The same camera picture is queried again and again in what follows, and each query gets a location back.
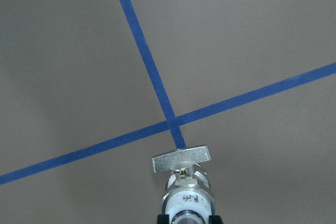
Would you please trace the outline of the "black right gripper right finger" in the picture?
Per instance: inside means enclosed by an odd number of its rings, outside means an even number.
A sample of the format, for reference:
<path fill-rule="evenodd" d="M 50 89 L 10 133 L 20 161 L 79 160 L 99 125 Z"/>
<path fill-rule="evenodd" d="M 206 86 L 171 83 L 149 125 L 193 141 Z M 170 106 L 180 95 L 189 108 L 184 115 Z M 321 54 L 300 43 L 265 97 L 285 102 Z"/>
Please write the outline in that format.
<path fill-rule="evenodd" d="M 209 224 L 223 224 L 223 220 L 219 215 L 210 215 L 208 218 Z"/>

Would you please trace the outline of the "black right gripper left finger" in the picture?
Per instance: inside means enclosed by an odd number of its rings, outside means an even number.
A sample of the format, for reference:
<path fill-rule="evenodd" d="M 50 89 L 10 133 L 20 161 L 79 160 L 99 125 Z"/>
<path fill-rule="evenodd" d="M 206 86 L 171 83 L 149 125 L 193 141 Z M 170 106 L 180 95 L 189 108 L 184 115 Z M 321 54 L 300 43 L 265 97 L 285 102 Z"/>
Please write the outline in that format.
<path fill-rule="evenodd" d="M 166 214 L 160 214 L 157 216 L 156 224 L 170 224 L 170 216 Z"/>

